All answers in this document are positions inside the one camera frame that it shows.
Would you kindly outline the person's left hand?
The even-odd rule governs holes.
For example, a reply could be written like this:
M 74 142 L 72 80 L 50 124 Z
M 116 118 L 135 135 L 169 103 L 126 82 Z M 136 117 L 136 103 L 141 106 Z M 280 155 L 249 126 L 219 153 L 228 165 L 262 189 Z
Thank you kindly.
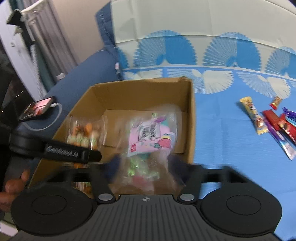
M 26 183 L 29 181 L 30 171 L 25 170 L 18 179 L 8 180 L 1 192 L 1 211 L 8 212 L 11 209 L 12 202 L 24 190 Z

